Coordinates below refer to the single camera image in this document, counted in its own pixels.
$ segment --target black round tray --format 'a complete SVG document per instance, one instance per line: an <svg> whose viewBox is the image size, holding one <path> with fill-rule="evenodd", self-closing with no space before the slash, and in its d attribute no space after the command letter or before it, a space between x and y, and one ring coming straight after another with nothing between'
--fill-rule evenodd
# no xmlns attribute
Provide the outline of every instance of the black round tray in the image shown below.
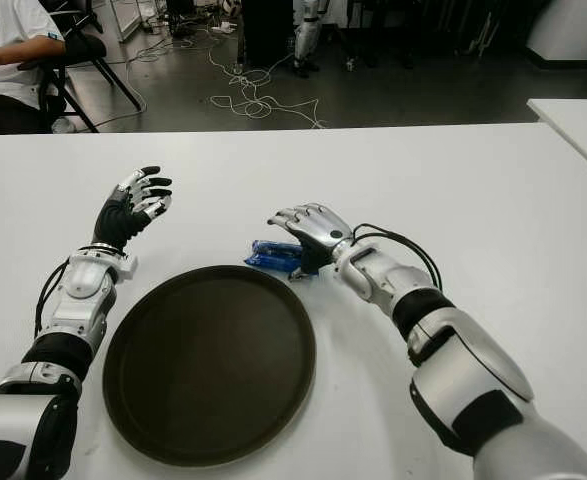
<svg viewBox="0 0 587 480"><path fill-rule="evenodd" d="M140 300L113 336L104 400L122 436L164 463L226 463L266 445L304 402L315 338L282 282L194 270Z"/></svg>

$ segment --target person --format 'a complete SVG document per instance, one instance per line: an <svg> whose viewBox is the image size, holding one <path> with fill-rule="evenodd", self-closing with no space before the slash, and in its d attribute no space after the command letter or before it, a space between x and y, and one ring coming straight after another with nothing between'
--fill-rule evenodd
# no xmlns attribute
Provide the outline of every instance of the person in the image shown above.
<svg viewBox="0 0 587 480"><path fill-rule="evenodd" d="M368 41L364 50L364 62L369 67L377 65L375 52L384 41L384 23L391 6L400 7L404 12L404 22L400 28L398 38L400 47L400 61L407 69L415 67L415 52L418 47L422 31L422 0L373 0L373 16L369 28Z"/></svg>
<svg viewBox="0 0 587 480"><path fill-rule="evenodd" d="M0 0L0 135L50 133L38 110L40 72L17 67L64 51L64 38L38 0Z"/></svg>

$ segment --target humanoid robot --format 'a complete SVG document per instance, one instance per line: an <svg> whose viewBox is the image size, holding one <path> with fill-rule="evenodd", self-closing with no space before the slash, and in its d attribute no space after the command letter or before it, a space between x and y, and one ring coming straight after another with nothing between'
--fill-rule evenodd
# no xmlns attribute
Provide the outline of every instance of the humanoid robot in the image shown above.
<svg viewBox="0 0 587 480"><path fill-rule="evenodd" d="M158 172L143 168L120 183L92 243L54 272L57 287L45 285L38 315L53 292L57 306L44 328L36 319L33 346L0 382L0 479L53 480L67 472L82 381L104 337L114 286L135 269L123 248L170 205L163 188L170 180L150 177ZM587 454L537 414L519 367L444 297L423 250L386 230L356 236L359 227L318 204L281 210L269 223L300 240L302 274L333 264L346 285L391 318L417 368L410 393L418 411L445 445L474 458L477 480L587 480ZM360 243L371 236L417 247L431 276Z"/></svg>
<svg viewBox="0 0 587 480"><path fill-rule="evenodd" d="M295 56L293 69L301 77L318 67L311 60L322 33L322 18L329 9L331 0L303 0L304 17L295 30Z"/></svg>

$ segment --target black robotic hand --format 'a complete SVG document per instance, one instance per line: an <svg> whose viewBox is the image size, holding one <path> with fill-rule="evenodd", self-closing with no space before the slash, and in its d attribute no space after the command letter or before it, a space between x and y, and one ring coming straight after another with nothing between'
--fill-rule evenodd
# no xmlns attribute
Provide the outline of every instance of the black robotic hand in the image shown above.
<svg viewBox="0 0 587 480"><path fill-rule="evenodd" d="M269 225L279 225L302 244L302 272L316 273L333 262L335 247L353 239L353 232L344 220L317 203L285 208L270 218Z"/></svg>
<svg viewBox="0 0 587 480"><path fill-rule="evenodd" d="M160 167L136 170L119 183L106 200L95 223L93 243L104 243L118 250L126 242L162 215L171 205L171 185L168 178L149 177Z"/></svg>

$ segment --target blue object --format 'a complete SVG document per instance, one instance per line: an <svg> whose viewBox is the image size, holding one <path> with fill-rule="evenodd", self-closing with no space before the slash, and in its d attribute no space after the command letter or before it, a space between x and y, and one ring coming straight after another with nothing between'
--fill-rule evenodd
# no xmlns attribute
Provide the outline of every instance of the blue object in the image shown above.
<svg viewBox="0 0 587 480"><path fill-rule="evenodd" d="M290 255L269 255L266 253L254 253L244 260L244 263L253 267L268 268L279 272L291 273L302 264L301 257Z"/></svg>
<svg viewBox="0 0 587 480"><path fill-rule="evenodd" d="M253 253L274 255L277 257L302 257L302 246L291 243L270 242L268 240L255 240L253 242Z"/></svg>

